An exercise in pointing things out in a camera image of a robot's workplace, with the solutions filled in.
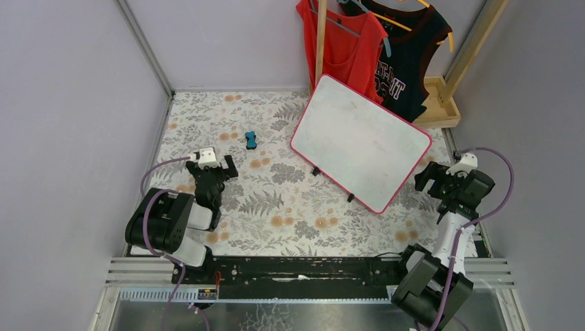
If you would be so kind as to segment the pink framed whiteboard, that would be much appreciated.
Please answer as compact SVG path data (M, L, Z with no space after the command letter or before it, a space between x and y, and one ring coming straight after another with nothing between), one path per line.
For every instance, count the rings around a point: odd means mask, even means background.
M433 144L420 128L323 75L290 147L371 212L386 211Z

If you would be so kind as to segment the blue heart eraser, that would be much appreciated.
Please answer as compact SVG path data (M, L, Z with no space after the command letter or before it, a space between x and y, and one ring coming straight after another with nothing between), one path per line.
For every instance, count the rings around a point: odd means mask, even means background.
M246 149L247 150L255 150L257 148L257 142L256 142L257 136L255 134L255 131L246 132L244 136L246 139Z

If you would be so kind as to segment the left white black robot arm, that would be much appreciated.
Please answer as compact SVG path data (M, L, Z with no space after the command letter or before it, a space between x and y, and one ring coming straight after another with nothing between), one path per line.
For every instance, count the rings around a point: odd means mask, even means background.
M222 193L225 182L239 176L232 155L224 156L226 166L218 160L212 148L200 150L187 157L163 161L145 173L148 175L169 163L186 163L195 180L193 193L172 189L150 188L141 182L143 199L125 229L126 243L148 250L173 263L200 268L210 258L211 249L191 239L188 228L212 232L221 217Z

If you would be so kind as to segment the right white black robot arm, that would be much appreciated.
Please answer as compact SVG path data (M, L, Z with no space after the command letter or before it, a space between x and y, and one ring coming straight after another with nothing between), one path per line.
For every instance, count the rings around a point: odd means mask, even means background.
M495 182L472 163L430 162L415 175L415 189L439 200L438 237L433 250L408 246L399 261L406 274L391 297L396 305L427 330L443 330L471 295L466 277L466 242L475 230L477 207Z

